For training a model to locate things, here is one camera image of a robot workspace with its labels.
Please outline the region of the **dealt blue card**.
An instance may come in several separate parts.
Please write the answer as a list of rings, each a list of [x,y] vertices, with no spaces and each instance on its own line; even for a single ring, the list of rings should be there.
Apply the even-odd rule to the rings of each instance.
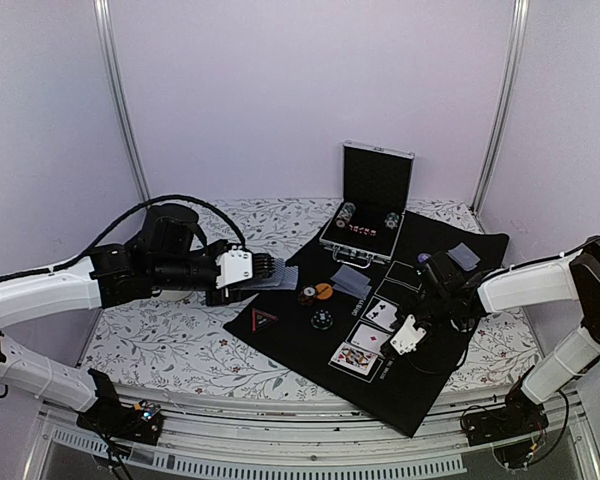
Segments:
[[[481,258],[464,243],[447,250],[446,254],[466,272],[474,270],[481,261]]]
[[[349,284],[349,283],[335,282],[334,289],[336,291],[350,295],[354,298],[364,300],[369,295],[369,293],[371,291],[371,286],[369,284],[362,285],[359,283]]]
[[[331,277],[331,280],[340,283],[349,284],[369,284],[370,278],[359,272],[358,270],[351,268],[347,265],[342,265],[339,270]]]

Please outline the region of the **blue playing card deck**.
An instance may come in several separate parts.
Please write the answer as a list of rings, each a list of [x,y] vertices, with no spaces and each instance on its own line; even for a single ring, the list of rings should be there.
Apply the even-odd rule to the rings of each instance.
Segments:
[[[240,290],[295,290],[298,285],[299,267],[287,266],[282,258],[274,259],[270,277],[251,279],[238,285]]]

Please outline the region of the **orange big blind button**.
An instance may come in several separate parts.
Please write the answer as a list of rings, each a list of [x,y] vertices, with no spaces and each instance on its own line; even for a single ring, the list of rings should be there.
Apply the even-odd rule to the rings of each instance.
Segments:
[[[320,283],[315,286],[316,298],[318,300],[328,300],[333,296],[334,289],[329,283]]]

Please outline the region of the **black and green chip stack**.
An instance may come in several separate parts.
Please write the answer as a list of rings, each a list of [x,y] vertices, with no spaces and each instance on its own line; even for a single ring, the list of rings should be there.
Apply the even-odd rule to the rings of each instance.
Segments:
[[[318,310],[311,317],[311,325],[318,330],[328,330],[333,323],[333,316],[328,310]]]

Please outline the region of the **orange black chip stack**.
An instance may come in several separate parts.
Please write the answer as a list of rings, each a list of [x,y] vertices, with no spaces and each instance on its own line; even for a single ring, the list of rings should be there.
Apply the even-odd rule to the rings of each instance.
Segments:
[[[305,286],[298,295],[298,302],[301,306],[310,306],[315,302],[316,296],[317,289],[315,286]]]

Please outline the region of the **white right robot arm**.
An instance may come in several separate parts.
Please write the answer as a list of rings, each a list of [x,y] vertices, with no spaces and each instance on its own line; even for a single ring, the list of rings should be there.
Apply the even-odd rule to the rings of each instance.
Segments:
[[[494,270],[469,272],[450,254],[437,253],[417,274],[423,291],[399,307],[396,330],[385,344],[398,355],[415,351],[445,322],[467,332],[481,319],[513,309],[570,320],[554,350],[507,394],[496,421],[504,435],[519,435],[543,402],[600,359],[600,235],[567,252]]]

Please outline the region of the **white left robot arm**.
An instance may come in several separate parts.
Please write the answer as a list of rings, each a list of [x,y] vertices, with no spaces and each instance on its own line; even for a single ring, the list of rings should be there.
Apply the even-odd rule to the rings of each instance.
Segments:
[[[166,291],[227,297],[256,275],[256,257],[243,240],[207,240],[198,214],[181,204],[149,208],[140,230],[124,243],[95,242],[75,258],[0,276],[0,384],[62,404],[108,434],[128,426],[109,377],[38,353],[8,329],[72,312],[107,310]]]

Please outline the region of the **cream cylindrical cup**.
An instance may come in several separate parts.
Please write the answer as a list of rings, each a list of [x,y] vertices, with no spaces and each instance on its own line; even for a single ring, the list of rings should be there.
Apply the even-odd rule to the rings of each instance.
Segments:
[[[163,290],[159,299],[167,302],[179,302],[189,298],[192,294],[194,294],[194,291]]]

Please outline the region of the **green blue black chip row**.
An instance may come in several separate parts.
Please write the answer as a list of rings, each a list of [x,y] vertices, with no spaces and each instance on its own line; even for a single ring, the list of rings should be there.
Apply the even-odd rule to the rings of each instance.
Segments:
[[[384,226],[387,229],[394,230],[396,229],[401,221],[401,216],[395,212],[389,212],[384,220]]]

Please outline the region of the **red dice row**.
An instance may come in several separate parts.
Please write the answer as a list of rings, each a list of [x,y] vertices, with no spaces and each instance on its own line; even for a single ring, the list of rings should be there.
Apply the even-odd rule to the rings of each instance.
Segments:
[[[375,229],[371,229],[368,227],[362,227],[358,225],[349,225],[348,230],[354,234],[375,237],[377,235],[377,231]]]

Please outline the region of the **triangular all in button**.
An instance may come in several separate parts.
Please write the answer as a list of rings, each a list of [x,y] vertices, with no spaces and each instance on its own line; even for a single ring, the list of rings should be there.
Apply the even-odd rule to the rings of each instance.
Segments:
[[[256,333],[278,321],[278,317],[262,310],[252,309],[252,332]]]

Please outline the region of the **black poker table mat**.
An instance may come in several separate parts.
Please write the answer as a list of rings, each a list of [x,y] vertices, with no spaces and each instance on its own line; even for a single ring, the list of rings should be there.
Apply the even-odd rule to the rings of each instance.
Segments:
[[[421,254],[446,253],[460,244],[479,262],[465,280],[501,265],[509,238],[475,234],[408,213],[388,266],[364,271],[370,292],[357,300],[336,292],[303,306],[298,292],[259,294],[227,332],[269,359],[336,394],[407,436],[413,436],[459,363],[470,336],[459,332],[443,301],[422,285]],[[389,343],[399,309],[428,306],[432,332],[415,351],[396,354]]]

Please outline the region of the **aluminium poker chip case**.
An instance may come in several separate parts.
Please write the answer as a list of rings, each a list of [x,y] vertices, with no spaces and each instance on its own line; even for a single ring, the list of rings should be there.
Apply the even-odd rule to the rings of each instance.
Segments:
[[[343,199],[319,236],[319,243],[340,264],[366,269],[386,265],[395,252],[409,196],[413,152],[403,152],[351,140],[342,144]],[[338,229],[334,220],[340,207],[352,202],[356,212],[350,225],[375,229],[375,237]],[[389,212],[401,216],[399,226],[384,226]]]

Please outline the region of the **front aluminium rail base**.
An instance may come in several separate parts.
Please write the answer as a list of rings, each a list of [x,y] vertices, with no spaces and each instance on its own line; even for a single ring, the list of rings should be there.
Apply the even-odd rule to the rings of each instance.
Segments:
[[[28,479],[600,479],[600,455],[578,394],[546,403],[549,425],[532,466],[509,470],[523,436],[471,445],[460,420],[500,407],[505,389],[444,393],[413,437],[335,399],[251,400],[157,392],[164,425],[156,446],[125,443],[123,465],[46,404],[24,475]]]

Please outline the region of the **aluminium frame post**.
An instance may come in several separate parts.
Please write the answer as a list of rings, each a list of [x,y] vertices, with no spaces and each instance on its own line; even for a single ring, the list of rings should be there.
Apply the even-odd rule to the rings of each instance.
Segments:
[[[149,183],[140,159],[131,116],[127,106],[115,44],[110,2],[107,0],[95,0],[93,6],[105,71],[131,176],[139,198],[141,200],[148,200],[151,197]]]
[[[496,162],[505,132],[516,77],[524,48],[529,5],[530,2],[528,0],[515,0],[513,2],[511,28],[495,117],[492,123],[478,183],[471,203],[471,210],[476,216],[481,214],[485,205],[489,186],[495,173]]]

